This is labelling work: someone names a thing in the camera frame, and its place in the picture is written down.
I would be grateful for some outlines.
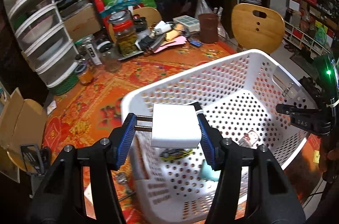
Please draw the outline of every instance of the white plastic bag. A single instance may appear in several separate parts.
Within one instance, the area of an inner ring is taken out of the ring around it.
[[[211,14],[213,13],[211,8],[207,5],[206,0],[198,0],[197,3],[197,8],[195,11],[195,19],[199,19],[199,15],[200,14]],[[227,32],[225,31],[223,25],[220,22],[221,16],[219,17],[219,24],[218,24],[218,35],[223,37],[224,39],[226,39],[227,41],[229,41],[229,36],[227,34]]]

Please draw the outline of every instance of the white plastic basket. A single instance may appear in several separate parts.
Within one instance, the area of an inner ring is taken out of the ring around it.
[[[252,49],[132,91],[122,101],[122,119],[129,112],[152,116],[154,103],[194,101],[201,103],[209,124],[223,137],[238,141],[245,132],[256,131],[258,144],[270,148],[282,169],[305,144],[306,132],[290,126],[289,118],[276,113],[275,106],[286,103],[315,108],[305,89],[278,62]],[[148,122],[138,124],[150,126]],[[159,224],[205,219],[218,182],[199,176],[204,159],[201,146],[186,158],[164,162],[159,157],[163,149],[151,147],[150,139],[151,133],[137,131],[129,153],[137,196],[147,220]],[[247,198],[247,178],[243,168],[239,203]]]

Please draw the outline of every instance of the chair backrest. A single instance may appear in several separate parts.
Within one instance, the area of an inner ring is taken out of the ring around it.
[[[285,34],[281,15],[253,4],[237,4],[232,11],[232,31],[237,42],[247,49],[274,52]]]

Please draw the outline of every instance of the brown cup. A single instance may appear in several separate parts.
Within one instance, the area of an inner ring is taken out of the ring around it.
[[[218,41],[218,16],[216,14],[201,14],[198,16],[200,22],[200,40],[204,43]]]
[[[218,41],[218,29],[200,30],[200,41],[203,43],[215,43]]]

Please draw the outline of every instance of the table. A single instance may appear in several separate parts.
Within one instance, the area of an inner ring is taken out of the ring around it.
[[[47,119],[43,145],[51,148],[53,159],[67,144],[77,148],[90,146],[99,139],[108,137],[114,128],[121,125],[120,102],[130,91],[234,53],[221,41],[204,44],[201,48],[186,43],[158,54],[132,58],[123,62],[121,70],[114,74],[99,68],[94,81],[88,86],[78,83],[68,93],[55,97],[57,108]],[[285,171],[301,201],[311,193],[321,177],[317,164],[312,162],[314,150],[319,150],[318,145],[318,139],[311,136],[302,152]],[[129,158],[118,172],[120,171],[127,174],[129,185],[134,189]],[[89,182],[89,168],[86,167],[84,188]],[[119,185],[115,178],[114,184],[118,198],[125,196],[125,187]],[[87,215],[94,218],[93,205],[86,198],[85,203]],[[243,216],[245,204],[238,206],[237,217]],[[147,223],[140,212],[136,195],[123,200],[120,205],[128,224]]]

